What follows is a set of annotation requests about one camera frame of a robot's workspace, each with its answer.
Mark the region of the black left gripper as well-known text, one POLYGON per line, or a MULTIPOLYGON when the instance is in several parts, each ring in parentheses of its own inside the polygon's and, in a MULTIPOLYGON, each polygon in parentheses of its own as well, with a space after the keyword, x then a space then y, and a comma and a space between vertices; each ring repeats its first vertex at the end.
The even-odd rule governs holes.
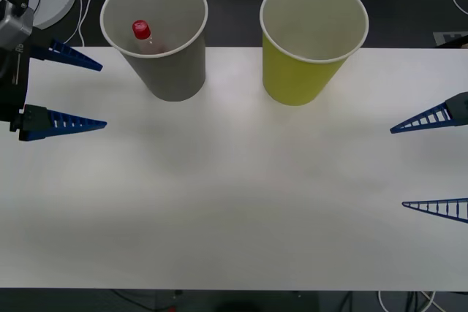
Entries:
POLYGON ((30 56, 98 72, 103 68, 97 61, 55 39, 45 44, 30 42, 26 39, 12 51, 1 49, 1 121, 9 122, 10 131, 19 132, 18 139, 24 142, 104 129, 105 121, 25 104, 30 56))

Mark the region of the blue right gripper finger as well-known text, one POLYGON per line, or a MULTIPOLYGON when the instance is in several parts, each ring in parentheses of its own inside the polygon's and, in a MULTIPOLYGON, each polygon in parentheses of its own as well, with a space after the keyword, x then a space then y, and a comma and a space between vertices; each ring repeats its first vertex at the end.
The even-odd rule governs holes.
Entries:
POLYGON ((436 199, 425 201, 407 201, 401 203, 403 207, 416 210, 421 213, 446 218, 452 221, 468 223, 467 210, 468 199, 436 199))
POLYGON ((467 92, 456 94, 390 128, 391 134, 467 125, 467 92))

